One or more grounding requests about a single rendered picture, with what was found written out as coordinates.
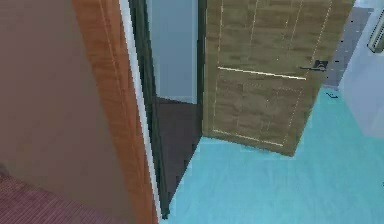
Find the orange brown wooden room door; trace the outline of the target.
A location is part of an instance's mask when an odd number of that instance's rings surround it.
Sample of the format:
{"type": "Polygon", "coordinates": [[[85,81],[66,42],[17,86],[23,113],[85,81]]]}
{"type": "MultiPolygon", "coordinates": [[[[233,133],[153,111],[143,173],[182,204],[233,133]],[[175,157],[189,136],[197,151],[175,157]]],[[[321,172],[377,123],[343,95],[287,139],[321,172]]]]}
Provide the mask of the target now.
{"type": "Polygon", "coordinates": [[[71,0],[137,224],[159,224],[119,0],[71,0]]]}

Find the olive brown wooden room door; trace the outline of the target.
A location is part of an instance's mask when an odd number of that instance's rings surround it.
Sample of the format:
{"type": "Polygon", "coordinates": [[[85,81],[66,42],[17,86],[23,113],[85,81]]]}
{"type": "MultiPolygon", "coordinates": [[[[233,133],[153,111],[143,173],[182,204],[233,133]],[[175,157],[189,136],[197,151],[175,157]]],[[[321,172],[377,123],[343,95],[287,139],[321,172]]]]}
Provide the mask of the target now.
{"type": "Polygon", "coordinates": [[[355,1],[206,0],[204,136],[294,155],[355,1]]]}

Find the grey framed wall fixture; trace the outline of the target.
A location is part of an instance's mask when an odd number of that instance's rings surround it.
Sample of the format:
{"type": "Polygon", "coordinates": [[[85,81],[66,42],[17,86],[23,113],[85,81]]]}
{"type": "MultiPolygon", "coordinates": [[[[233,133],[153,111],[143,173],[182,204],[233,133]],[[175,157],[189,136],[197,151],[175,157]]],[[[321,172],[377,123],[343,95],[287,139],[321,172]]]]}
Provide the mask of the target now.
{"type": "Polygon", "coordinates": [[[384,9],[372,31],[367,47],[373,53],[382,53],[384,51],[384,9]]]}

